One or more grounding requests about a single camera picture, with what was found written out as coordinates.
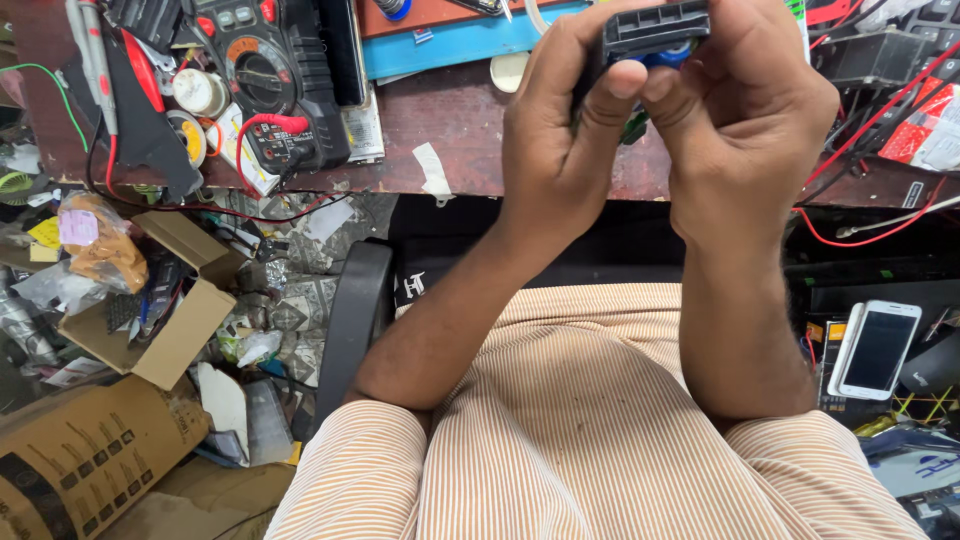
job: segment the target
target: smartphone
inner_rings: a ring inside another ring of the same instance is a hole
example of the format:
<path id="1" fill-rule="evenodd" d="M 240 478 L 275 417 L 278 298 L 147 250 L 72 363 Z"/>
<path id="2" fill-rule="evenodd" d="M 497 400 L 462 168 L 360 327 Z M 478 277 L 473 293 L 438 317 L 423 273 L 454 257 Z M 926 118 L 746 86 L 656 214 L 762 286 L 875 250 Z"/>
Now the smartphone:
<path id="1" fill-rule="evenodd" d="M 853 309 L 850 310 L 850 316 L 847 318 L 843 341 L 840 342 L 840 350 L 837 351 L 837 359 L 836 362 L 833 363 L 833 372 L 827 385 L 827 393 L 831 396 L 838 398 L 846 397 L 840 393 L 838 385 L 847 372 L 847 360 L 850 359 L 850 350 L 853 347 L 853 341 L 856 339 L 856 334 L 860 328 L 860 317 L 863 315 L 863 307 L 864 304 L 862 302 L 854 304 Z"/>
<path id="2" fill-rule="evenodd" d="M 890 399 L 922 313 L 918 306 L 868 302 L 860 314 L 849 358 L 837 383 L 839 393 L 864 400 Z"/>

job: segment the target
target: multimeter button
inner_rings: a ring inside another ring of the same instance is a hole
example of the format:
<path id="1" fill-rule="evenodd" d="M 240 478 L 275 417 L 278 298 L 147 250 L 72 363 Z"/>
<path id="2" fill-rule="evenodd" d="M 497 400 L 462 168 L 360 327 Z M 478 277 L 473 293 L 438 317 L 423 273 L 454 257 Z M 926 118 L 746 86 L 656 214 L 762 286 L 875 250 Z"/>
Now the multimeter button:
<path id="1" fill-rule="evenodd" d="M 260 10 L 267 22 L 276 20 L 276 0 L 263 0 L 263 2 L 260 2 Z"/>
<path id="2" fill-rule="evenodd" d="M 204 34 L 210 37 L 213 37 L 213 34 L 217 31 L 216 27 L 213 26 L 213 21 L 206 17 L 197 17 L 197 24 L 204 29 Z"/>
<path id="3" fill-rule="evenodd" d="M 250 8 L 237 8 L 237 11 L 234 13 L 237 15 L 237 22 L 241 24 L 253 20 L 253 10 Z"/>
<path id="4" fill-rule="evenodd" d="M 220 23 L 221 28 L 229 28 L 236 23 L 236 19 L 233 18 L 233 13 L 222 12 L 217 13 L 217 22 Z"/>

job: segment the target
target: digital multimeter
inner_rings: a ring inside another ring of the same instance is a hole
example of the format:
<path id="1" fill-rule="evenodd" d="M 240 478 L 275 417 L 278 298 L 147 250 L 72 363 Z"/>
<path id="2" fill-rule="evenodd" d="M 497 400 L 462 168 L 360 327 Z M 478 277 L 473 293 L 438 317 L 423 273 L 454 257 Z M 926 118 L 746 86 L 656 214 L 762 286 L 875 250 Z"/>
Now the digital multimeter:
<path id="1" fill-rule="evenodd" d="M 199 32 L 244 120 L 258 113 L 302 116 L 309 129 L 291 135 L 254 124 L 246 138 L 273 174 L 341 165 L 350 156 L 347 128 L 333 92 L 311 0 L 192 0 Z"/>

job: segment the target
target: wooden desk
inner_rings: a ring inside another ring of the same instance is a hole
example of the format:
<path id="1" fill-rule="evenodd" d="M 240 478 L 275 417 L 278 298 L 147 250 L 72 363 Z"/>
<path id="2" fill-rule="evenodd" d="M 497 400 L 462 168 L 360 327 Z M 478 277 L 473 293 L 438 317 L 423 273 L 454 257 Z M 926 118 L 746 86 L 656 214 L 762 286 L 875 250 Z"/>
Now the wooden desk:
<path id="1" fill-rule="evenodd" d="M 44 0 L 12 4 L 20 60 L 63 65 L 76 47 L 62 2 Z M 25 69 L 26 96 L 34 131 L 47 173 L 59 182 L 83 179 L 84 151 L 70 125 L 60 94 L 49 78 Z M 376 89 L 387 157 L 376 165 L 347 166 L 313 175 L 299 175 L 291 189 L 351 190 L 421 193 L 424 177 L 413 149 L 429 142 L 444 164 L 451 190 L 458 195 L 503 194 L 500 145 L 503 110 L 510 95 L 490 81 L 489 61 L 434 69 Z M 92 127 L 78 120 L 87 132 Z M 97 152 L 94 178 L 103 179 L 106 151 Z M 822 204 L 852 207 L 899 208 L 913 182 L 925 185 L 924 196 L 938 175 L 886 160 L 871 160 L 872 172 L 863 179 L 848 177 L 824 193 Z M 634 146 L 621 147 L 613 169 L 611 198 L 669 199 L 667 173 L 670 159 L 655 130 Z M 823 181 L 839 170 L 828 171 Z M 208 185 L 238 187 L 236 172 L 223 160 L 208 159 L 202 170 Z M 116 167 L 118 184 L 166 184 L 149 169 Z M 948 183 L 941 199 L 960 193 L 960 183 Z"/>

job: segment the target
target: black office chair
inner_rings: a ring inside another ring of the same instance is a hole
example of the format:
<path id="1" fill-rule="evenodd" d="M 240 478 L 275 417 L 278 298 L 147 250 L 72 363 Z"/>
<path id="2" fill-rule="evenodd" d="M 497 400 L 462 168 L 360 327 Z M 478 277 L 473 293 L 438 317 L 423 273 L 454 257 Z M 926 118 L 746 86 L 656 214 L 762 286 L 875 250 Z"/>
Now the black office chair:
<path id="1" fill-rule="evenodd" d="M 394 250 L 382 244 L 350 246 L 330 310 L 311 438 L 344 401 L 367 350 L 394 321 L 393 258 Z"/>

